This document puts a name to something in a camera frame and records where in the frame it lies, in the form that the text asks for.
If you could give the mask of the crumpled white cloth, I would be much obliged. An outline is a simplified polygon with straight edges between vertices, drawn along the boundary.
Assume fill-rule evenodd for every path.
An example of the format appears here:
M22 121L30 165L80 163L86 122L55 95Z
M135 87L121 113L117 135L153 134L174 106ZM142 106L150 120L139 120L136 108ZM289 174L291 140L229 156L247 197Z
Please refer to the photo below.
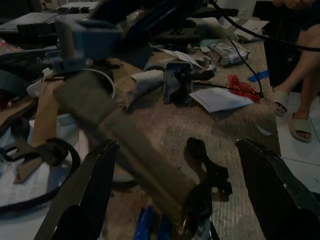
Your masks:
M165 79L164 71L157 69L133 74L131 78L135 81L135 87L128 92L126 109L143 94L162 86Z

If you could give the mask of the phone in black holder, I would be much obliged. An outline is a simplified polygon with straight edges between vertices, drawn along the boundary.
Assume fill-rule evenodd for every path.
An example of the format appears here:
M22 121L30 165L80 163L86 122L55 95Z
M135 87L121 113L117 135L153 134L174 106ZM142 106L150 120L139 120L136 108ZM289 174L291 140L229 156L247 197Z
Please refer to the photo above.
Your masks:
M164 104L188 104L193 90L192 67L188 62L170 62L166 65L163 83Z

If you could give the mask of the black plastic clamp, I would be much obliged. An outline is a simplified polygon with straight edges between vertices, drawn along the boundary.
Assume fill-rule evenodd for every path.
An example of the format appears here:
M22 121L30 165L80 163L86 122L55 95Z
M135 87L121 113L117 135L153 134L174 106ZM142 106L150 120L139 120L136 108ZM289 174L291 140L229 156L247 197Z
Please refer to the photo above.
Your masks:
M229 172L224 166L213 162L207 155L205 143L197 138L190 137L184 147L184 159L189 167L197 174L200 182L208 182L212 192L211 196L215 202L228 202L233 193L229 182Z

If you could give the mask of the white paper sheet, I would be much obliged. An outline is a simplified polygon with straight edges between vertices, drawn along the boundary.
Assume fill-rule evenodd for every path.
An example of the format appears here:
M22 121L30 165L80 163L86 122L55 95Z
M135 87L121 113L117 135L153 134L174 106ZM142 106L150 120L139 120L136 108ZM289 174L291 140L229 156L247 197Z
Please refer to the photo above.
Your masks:
M254 104L247 97L233 94L221 88L201 89L191 92L189 96L202 105L209 113L234 110Z

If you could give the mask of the white blue tissue pack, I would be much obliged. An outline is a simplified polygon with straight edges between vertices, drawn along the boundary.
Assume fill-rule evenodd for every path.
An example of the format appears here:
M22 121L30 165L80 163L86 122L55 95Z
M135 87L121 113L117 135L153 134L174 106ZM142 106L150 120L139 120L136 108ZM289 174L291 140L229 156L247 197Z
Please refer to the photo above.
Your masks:
M218 44L211 44L208 46L209 53L207 56L212 61L221 67L231 67L243 63L247 60L251 51L241 44L234 43L233 46L230 42L222 42Z

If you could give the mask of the beige slide sandal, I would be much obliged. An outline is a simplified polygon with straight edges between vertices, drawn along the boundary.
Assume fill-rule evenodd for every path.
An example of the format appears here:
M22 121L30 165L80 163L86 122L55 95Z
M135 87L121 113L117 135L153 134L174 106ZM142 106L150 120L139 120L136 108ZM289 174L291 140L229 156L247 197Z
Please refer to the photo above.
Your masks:
M292 114L289 122L289 131L291 135L298 141L303 143L310 143L312 140L311 123L308 119L299 119Z
M288 111L289 95L285 91L274 91L272 105L276 115L284 116Z

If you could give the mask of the blue plastic package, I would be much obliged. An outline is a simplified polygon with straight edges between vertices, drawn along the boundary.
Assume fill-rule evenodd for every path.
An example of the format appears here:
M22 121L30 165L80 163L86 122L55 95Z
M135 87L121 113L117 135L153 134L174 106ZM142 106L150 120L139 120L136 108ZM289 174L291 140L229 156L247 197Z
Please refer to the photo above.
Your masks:
M157 213L150 205L142 208L139 213L133 240L151 240L152 228L156 226ZM162 215L160 218L159 228L156 240L172 240L173 225L171 221Z

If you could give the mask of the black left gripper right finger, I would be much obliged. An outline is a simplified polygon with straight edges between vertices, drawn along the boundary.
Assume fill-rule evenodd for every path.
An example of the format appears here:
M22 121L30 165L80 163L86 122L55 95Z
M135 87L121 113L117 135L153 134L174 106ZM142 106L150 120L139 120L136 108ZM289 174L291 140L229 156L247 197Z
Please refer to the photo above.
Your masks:
M320 193L283 159L247 138L236 140L248 196L266 240L320 240Z

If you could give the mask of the blue tape strip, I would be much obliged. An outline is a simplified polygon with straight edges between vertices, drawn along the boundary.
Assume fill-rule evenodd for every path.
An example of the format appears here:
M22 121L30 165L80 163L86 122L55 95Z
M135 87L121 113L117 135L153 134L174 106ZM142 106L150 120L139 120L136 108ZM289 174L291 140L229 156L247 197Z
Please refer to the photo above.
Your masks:
M265 70L265 71L257 72L256 75L250 76L248 80L251 82L257 82L258 80L262 80L268 77L269 77L269 71Z

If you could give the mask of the thin black zip tie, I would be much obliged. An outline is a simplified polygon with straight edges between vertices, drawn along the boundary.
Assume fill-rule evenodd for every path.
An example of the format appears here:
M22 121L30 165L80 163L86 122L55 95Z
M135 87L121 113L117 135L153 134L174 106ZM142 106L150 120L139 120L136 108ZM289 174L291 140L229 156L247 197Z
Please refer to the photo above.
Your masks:
M235 51L237 52L238 56L240 57L241 61L243 64L246 65L246 67L253 73L253 75L255 76L257 82L258 82L258 86L259 86L259 92L256 92L254 90L250 91L250 90L245 90L245 89L242 89L240 87L238 88L232 88L232 87L227 87L227 86L222 86L222 85L217 85L217 84L211 84L211 83L204 83L204 82L195 82L194 81L194 84L195 85L198 85L198 86L205 86L205 87L215 87L215 88L221 88L221 89L226 89L226 90L229 90L229 91L236 91L236 92L242 92L242 93L245 93L245 94L252 94L252 95L256 95L256 96L259 96L260 99L263 99L265 96L264 96L264 93L263 93L263 89L262 89L262 84L261 84L261 81L260 79L258 78L258 74L255 72L255 70L247 63L247 61L241 56L236 44L232 41L232 39L228 36L227 39L230 41L230 43L232 44L233 48L235 49Z

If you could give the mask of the seated person in blue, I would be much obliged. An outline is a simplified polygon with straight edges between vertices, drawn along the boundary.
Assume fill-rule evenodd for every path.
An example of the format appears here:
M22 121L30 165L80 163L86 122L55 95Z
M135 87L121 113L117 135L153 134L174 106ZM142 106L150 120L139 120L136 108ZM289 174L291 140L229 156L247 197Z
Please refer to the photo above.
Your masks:
M272 0L275 7L295 11L294 42L305 47L320 48L320 0ZM300 104L295 112L297 119L308 119L311 105L320 93L320 52L302 50L299 60L290 75L273 91L288 93L302 82Z

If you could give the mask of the white paper stack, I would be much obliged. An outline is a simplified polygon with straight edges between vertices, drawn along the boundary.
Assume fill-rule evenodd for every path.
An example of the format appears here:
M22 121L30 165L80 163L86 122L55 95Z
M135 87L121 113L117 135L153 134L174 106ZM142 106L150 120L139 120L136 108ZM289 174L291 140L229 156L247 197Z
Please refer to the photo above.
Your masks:
M233 20L239 26L256 34L262 34L263 27L269 23L269 21L265 20L245 19L236 17L231 17L230 19ZM232 36L235 36L238 40L242 40L244 42L254 42L259 40L257 37L233 26L224 17L221 17L218 20L218 22L224 29L227 29L229 32L233 33Z

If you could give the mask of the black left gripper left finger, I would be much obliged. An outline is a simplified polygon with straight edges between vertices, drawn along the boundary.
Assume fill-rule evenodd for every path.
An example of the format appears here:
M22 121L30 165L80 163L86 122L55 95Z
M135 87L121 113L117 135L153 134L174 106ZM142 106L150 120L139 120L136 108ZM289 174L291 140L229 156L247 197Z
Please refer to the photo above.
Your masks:
M34 240L98 240L108 207L119 144L91 150L61 186Z

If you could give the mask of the red net bag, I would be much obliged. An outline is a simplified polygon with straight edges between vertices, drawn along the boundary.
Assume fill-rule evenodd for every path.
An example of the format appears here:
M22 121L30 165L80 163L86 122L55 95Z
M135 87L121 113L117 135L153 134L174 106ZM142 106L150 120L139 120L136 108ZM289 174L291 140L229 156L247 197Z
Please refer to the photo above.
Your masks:
M258 103L260 101L259 93L249 84L240 81L236 75L229 75L227 78L229 82L229 91L232 94L248 98L254 103Z

